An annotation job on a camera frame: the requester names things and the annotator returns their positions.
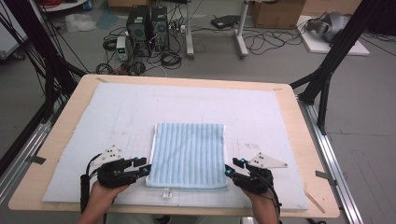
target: table leg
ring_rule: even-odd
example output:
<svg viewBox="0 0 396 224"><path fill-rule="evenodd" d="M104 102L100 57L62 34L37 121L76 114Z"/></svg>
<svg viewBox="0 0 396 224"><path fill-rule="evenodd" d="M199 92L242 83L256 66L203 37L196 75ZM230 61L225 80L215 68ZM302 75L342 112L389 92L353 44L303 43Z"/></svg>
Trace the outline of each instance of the table leg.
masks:
<svg viewBox="0 0 396 224"><path fill-rule="evenodd" d="M191 16L190 15L191 0L187 1L187 22L186 22L186 47L187 57L194 59L194 45L192 44L192 33L191 33Z"/></svg>
<svg viewBox="0 0 396 224"><path fill-rule="evenodd" d="M238 42L239 48L241 49L241 58L248 56L248 49L245 44L245 40L242 37L242 32L244 31L245 19L248 13L248 0L244 0L241 12L241 21L239 22L239 28L235 30L236 40Z"/></svg>

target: white device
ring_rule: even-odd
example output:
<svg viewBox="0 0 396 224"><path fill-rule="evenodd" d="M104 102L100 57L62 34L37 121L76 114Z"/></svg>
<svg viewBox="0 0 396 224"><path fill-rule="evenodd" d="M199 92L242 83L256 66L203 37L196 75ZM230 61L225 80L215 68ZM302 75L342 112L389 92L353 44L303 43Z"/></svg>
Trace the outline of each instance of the white device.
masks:
<svg viewBox="0 0 396 224"><path fill-rule="evenodd" d="M91 166L102 165L112 161L120 160L122 159L120 152L121 150L113 145L112 147L106 149L105 152L102 153L98 158L92 161L90 165Z"/></svg>
<svg viewBox="0 0 396 224"><path fill-rule="evenodd" d="M119 60L122 62L126 62L128 60L128 50L126 48L126 37L119 36L117 37L117 54L119 55Z"/></svg>

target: cardboard box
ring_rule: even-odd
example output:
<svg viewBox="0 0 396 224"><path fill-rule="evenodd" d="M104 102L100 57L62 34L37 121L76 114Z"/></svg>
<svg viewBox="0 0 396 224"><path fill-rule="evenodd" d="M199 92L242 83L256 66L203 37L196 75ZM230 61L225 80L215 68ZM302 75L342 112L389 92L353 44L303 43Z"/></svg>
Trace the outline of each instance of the cardboard box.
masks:
<svg viewBox="0 0 396 224"><path fill-rule="evenodd" d="M108 6L115 11L129 12L133 5L147 5L151 7L151 0L107 0Z"/></svg>
<svg viewBox="0 0 396 224"><path fill-rule="evenodd" d="M280 0L275 4L255 3L252 12L257 28L294 29L305 0Z"/></svg>
<svg viewBox="0 0 396 224"><path fill-rule="evenodd" d="M361 0L306 0L303 8L305 16L320 16L323 12L340 12L353 15Z"/></svg>

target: computer tower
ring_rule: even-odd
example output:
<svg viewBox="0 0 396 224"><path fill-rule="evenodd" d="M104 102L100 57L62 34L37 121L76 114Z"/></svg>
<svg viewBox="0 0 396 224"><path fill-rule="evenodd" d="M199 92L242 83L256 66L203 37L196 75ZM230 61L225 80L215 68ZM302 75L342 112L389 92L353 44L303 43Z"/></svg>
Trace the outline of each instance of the computer tower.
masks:
<svg viewBox="0 0 396 224"><path fill-rule="evenodd" d="M150 56L154 47L149 43L153 37L149 6L132 6L126 28L134 55Z"/></svg>
<svg viewBox="0 0 396 224"><path fill-rule="evenodd" d="M151 22L155 36L155 50L169 50L169 31L166 7L154 7L151 11Z"/></svg>

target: black frame pole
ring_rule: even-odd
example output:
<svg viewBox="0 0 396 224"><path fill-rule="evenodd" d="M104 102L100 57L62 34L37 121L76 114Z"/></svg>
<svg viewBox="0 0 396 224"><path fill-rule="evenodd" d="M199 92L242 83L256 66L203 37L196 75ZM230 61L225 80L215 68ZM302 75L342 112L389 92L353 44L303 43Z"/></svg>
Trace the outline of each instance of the black frame pole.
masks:
<svg viewBox="0 0 396 224"><path fill-rule="evenodd" d="M320 67L314 73L290 84L293 89L296 89L308 83L304 92L298 95L299 100L308 105L312 105L321 92L318 126L324 135L326 134L325 119L332 75L385 1L387 0L362 0L345 29L340 32Z"/></svg>

